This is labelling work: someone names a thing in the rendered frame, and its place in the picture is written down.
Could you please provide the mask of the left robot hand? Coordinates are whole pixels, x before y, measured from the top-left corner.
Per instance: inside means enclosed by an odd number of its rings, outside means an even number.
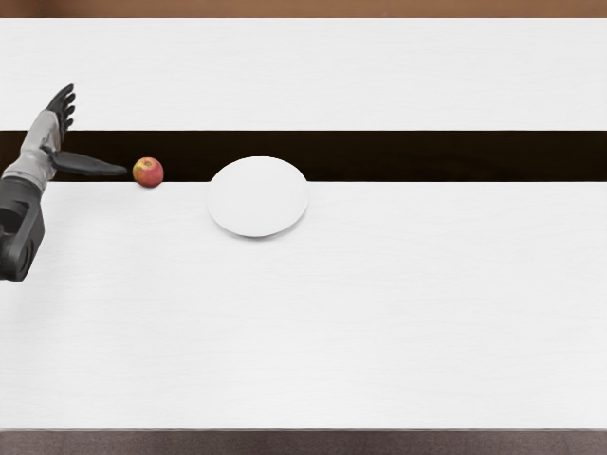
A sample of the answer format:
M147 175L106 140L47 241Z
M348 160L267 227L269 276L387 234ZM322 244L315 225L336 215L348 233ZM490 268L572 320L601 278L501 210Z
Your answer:
M121 176L127 169L97 158L62 150L68 128L73 123L76 99L74 84L62 88L37 116L28 130L18 158L2 173L2 179L23 179L46 189L56 172L87 176Z

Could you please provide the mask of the white round plate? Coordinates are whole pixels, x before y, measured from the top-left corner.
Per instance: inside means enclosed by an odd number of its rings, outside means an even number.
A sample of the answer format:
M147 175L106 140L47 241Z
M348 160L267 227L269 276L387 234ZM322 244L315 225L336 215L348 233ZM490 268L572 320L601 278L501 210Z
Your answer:
M309 204L308 182L294 165L272 156L231 162L211 180L207 207L221 228L267 237L293 227Z

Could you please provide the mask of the red yellow apple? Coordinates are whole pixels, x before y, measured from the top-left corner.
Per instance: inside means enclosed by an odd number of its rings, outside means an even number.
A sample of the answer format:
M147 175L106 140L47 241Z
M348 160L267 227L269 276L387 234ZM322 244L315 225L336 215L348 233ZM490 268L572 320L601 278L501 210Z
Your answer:
M140 158L132 169L134 180L143 188L155 188L164 180L161 163L153 157Z

